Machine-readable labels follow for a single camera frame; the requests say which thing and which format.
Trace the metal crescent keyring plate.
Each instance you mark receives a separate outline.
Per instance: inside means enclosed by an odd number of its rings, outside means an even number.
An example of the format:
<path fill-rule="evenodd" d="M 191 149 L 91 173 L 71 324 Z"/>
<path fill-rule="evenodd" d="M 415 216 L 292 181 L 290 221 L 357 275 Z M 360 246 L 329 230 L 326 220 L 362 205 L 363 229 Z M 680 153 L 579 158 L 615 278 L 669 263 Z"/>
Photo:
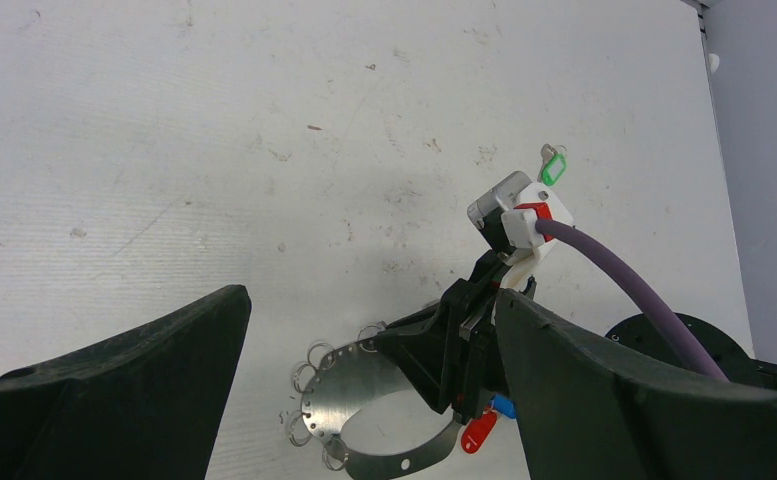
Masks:
<path fill-rule="evenodd" d="M 429 408 L 401 370 L 376 350 L 386 322 L 333 346 L 315 340 L 294 366 L 299 406 L 286 419 L 292 445 L 320 443 L 321 461 L 353 479 L 398 479 L 446 459 L 461 423 Z"/>

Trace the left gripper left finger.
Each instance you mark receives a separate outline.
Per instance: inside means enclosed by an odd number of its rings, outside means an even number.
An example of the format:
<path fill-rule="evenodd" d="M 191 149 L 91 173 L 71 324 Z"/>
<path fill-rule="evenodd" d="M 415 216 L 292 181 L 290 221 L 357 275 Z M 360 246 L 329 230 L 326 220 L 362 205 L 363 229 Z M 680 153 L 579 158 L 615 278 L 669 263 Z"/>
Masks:
<path fill-rule="evenodd" d="M 202 479 L 251 300 L 223 287 L 0 376 L 0 479 Z"/>

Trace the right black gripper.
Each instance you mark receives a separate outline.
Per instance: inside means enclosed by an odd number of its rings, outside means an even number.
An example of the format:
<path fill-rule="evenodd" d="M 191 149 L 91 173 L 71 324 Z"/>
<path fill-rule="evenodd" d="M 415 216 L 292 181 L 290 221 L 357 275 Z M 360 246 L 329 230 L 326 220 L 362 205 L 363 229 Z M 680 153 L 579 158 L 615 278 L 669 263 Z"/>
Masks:
<path fill-rule="evenodd" d="M 482 416 L 495 394 L 509 396 L 494 310 L 507 266 L 489 250 L 438 307 L 389 324 L 373 347 L 397 366 L 427 406 L 460 424 Z"/>

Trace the red tagged key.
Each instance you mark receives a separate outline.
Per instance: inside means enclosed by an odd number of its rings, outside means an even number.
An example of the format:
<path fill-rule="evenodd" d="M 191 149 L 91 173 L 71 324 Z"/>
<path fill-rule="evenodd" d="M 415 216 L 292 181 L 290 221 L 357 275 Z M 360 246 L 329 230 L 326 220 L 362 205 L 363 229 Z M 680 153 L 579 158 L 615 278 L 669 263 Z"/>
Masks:
<path fill-rule="evenodd" d="M 495 410 L 487 409 L 479 418 L 471 420 L 460 437 L 462 450 L 467 454 L 478 452 L 496 426 L 498 419 L 499 414 Z"/>

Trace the green tagged key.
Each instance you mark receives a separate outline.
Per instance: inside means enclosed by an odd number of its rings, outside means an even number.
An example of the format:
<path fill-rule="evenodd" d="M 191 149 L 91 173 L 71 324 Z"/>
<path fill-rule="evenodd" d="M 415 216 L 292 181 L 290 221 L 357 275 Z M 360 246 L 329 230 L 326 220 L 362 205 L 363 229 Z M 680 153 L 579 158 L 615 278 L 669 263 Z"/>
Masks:
<path fill-rule="evenodd" d="M 540 151 L 542 165 L 538 181 L 552 187 L 567 169 L 567 149 L 563 145 L 545 144 Z"/>

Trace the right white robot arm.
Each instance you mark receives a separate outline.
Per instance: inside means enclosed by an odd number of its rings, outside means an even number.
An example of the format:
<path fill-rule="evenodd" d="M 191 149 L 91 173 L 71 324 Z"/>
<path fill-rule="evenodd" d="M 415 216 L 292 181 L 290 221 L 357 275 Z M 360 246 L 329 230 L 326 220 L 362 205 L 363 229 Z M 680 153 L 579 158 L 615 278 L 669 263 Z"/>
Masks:
<path fill-rule="evenodd" d="M 496 413 L 514 419 L 517 402 L 495 332 L 495 303 L 502 289 L 533 298 L 539 262 L 529 257 L 509 264 L 489 251 L 469 278 L 457 280 L 433 305 L 386 325 L 368 344 L 400 369 L 432 410 L 450 409 L 462 424 Z M 777 364 L 750 357 L 730 336 L 692 316 L 657 321 L 637 315 L 606 337 L 680 368 L 702 357 L 729 381 L 777 391 Z"/>

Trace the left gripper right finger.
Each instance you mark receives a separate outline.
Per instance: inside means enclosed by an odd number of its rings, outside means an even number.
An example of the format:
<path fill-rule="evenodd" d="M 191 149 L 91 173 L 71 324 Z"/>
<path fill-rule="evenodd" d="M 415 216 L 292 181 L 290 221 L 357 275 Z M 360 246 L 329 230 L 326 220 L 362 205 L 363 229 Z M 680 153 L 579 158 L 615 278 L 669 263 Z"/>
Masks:
<path fill-rule="evenodd" d="M 682 367 L 637 315 L 604 336 L 512 290 L 498 342 L 534 479 L 777 479 L 777 365 L 687 317 L 725 373 Z"/>

